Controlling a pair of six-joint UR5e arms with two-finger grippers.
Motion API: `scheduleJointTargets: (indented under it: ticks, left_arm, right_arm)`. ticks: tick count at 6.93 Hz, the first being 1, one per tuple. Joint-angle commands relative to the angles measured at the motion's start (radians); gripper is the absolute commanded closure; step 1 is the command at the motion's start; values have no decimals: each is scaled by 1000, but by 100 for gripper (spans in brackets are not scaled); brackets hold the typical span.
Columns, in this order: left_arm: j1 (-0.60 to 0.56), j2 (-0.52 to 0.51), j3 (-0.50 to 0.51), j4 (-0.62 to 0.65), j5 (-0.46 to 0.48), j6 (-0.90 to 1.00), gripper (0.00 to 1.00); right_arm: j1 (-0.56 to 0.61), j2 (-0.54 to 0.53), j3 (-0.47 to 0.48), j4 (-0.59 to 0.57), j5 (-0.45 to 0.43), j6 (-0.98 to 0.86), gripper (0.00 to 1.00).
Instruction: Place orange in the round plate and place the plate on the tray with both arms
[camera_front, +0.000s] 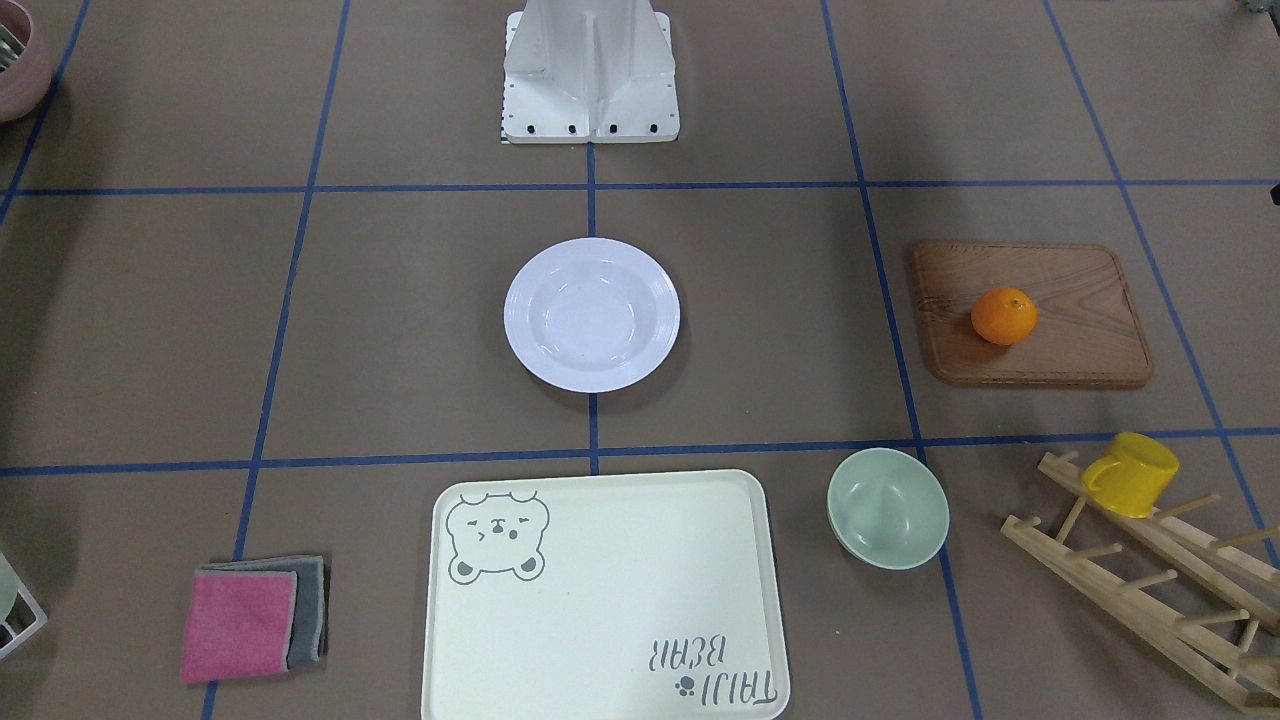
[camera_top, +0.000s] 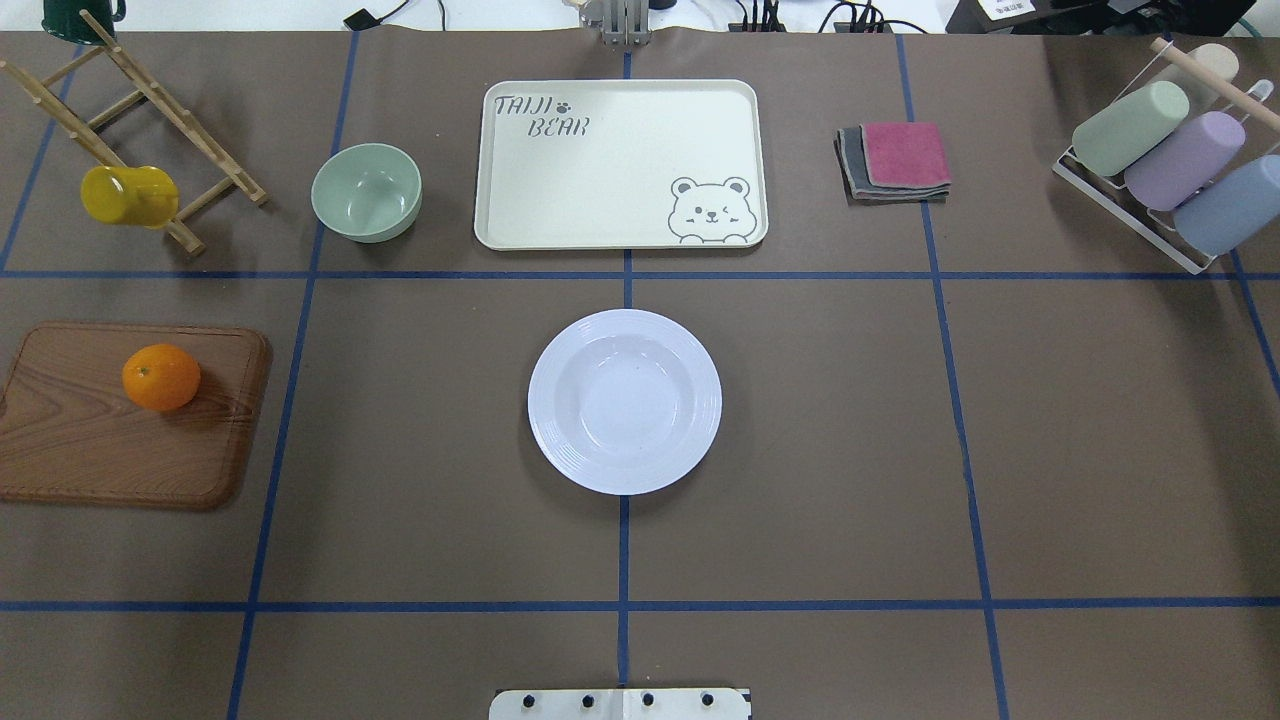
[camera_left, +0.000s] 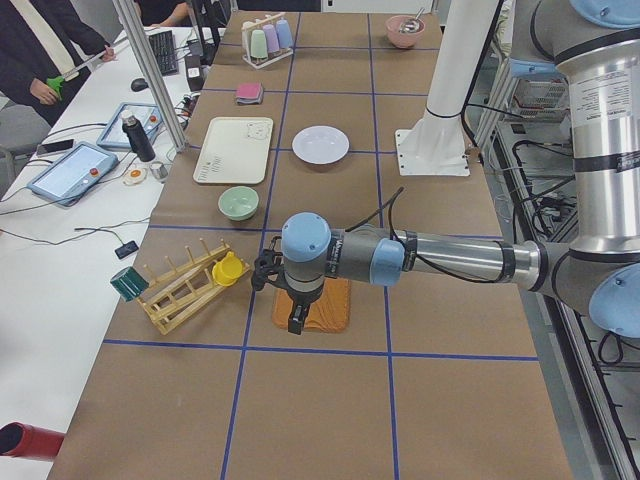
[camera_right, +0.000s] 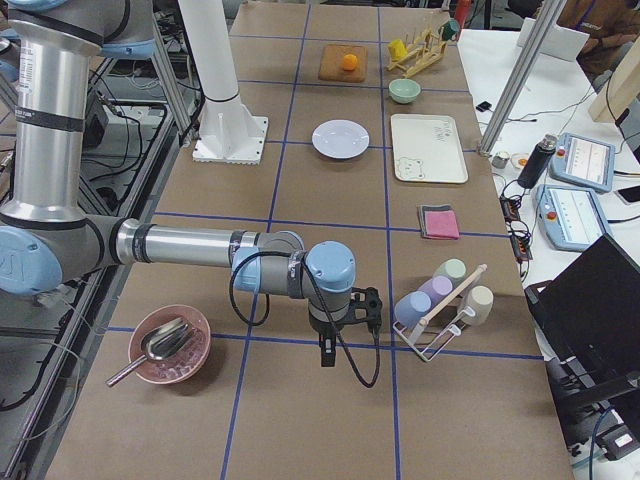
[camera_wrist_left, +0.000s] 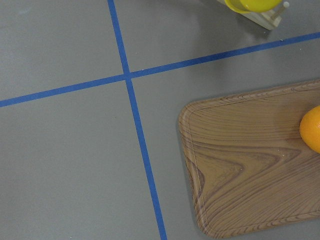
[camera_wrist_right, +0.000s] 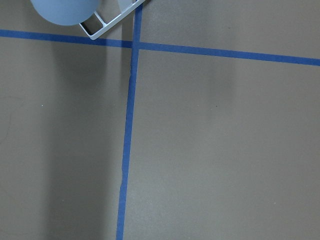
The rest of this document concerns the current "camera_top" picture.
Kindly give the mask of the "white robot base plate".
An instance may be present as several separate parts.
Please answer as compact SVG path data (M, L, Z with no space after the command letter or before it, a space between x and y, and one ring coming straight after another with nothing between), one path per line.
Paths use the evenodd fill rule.
M493 698L489 719L751 719L748 689L728 687L515 689Z

